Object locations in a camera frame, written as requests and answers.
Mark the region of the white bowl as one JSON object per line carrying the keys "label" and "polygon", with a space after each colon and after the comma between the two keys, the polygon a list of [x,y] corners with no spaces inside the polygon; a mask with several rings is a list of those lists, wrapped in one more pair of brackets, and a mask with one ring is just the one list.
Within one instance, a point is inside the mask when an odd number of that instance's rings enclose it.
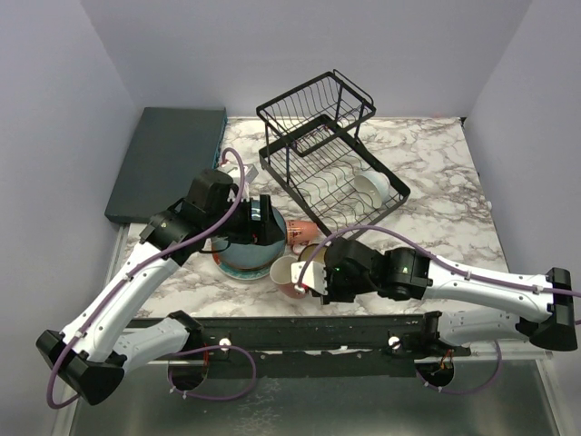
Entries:
{"label": "white bowl", "polygon": [[379,209],[390,198],[390,181],[384,173],[368,170],[359,173],[353,179],[355,191],[369,207]]}

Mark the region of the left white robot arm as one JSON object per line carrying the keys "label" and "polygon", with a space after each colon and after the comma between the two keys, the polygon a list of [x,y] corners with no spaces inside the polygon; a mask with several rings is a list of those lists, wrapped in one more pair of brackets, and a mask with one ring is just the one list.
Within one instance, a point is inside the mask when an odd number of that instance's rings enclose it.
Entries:
{"label": "left white robot arm", "polygon": [[243,183],[219,170],[196,176],[186,196],[155,214],[129,258],[95,300],[60,331],[46,330],[36,349],[51,369],[91,405],[107,399],[131,370],[176,353],[194,357],[202,326],[178,311],[135,336],[123,330],[144,302],[176,273],[207,239],[269,246],[285,239],[271,198],[245,199]]}

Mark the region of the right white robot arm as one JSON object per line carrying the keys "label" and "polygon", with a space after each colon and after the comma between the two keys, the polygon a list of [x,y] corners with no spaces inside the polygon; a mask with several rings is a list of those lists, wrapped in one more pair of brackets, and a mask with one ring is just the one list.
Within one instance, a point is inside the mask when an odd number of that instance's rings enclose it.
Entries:
{"label": "right white robot arm", "polygon": [[456,300],[476,305],[468,312],[435,312],[425,317],[419,348],[430,356],[467,342],[527,340],[538,348],[577,348],[571,275],[562,268],[519,275],[470,268],[418,249],[381,253],[356,240],[338,238],[324,255],[326,293],[322,300],[353,302],[374,292],[393,301]]}

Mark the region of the printed salmon coffee mug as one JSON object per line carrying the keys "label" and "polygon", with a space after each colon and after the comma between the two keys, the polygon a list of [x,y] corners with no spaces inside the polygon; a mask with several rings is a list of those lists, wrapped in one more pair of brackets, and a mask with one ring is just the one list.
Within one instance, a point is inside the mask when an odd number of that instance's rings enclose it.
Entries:
{"label": "printed salmon coffee mug", "polygon": [[289,246],[309,244],[320,235],[318,225],[311,221],[287,220],[285,227],[286,244]]}

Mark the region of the blue glazed floral plate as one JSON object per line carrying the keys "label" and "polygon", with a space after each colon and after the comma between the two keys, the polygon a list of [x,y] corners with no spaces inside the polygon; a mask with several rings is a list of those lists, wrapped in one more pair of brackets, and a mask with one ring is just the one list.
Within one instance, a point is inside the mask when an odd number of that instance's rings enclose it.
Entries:
{"label": "blue glazed floral plate", "polygon": [[211,250],[222,256],[227,263],[235,266],[255,266],[266,263],[275,257],[286,246],[286,237],[270,245],[245,245],[231,243],[227,245],[224,238],[211,238]]}

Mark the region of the plain pink mug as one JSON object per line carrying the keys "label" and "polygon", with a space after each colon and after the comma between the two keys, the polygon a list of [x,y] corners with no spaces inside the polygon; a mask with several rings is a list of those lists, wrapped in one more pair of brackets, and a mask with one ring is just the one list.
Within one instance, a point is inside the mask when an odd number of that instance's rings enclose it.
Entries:
{"label": "plain pink mug", "polygon": [[270,278],[277,289],[292,299],[303,299],[308,296],[306,292],[297,292],[292,282],[291,266],[297,259],[290,255],[285,255],[277,259],[270,268]]}

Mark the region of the black wire dish rack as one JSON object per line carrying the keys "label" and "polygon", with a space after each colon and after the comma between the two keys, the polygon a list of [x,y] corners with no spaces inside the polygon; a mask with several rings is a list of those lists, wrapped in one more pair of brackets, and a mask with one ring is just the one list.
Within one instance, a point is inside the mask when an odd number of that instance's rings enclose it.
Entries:
{"label": "black wire dish rack", "polygon": [[[352,225],[377,224],[409,198],[410,189],[361,141],[361,125],[376,113],[374,100],[338,70],[320,74],[256,108],[266,144],[261,168],[324,235]],[[386,200],[363,201],[355,178],[386,175]]]}

